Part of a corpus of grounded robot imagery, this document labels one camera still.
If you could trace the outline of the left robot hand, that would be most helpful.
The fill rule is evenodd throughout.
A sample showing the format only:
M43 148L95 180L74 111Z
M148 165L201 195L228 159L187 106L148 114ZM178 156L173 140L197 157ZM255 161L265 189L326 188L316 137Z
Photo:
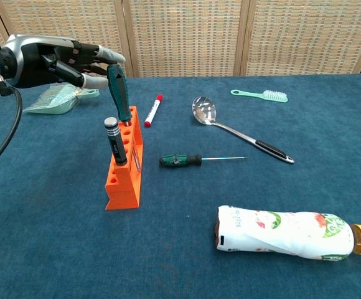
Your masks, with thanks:
M98 65L125 62L111 49L70 37L12 34L0 48L3 77L16 88L65 82L100 89L108 79L107 71Z

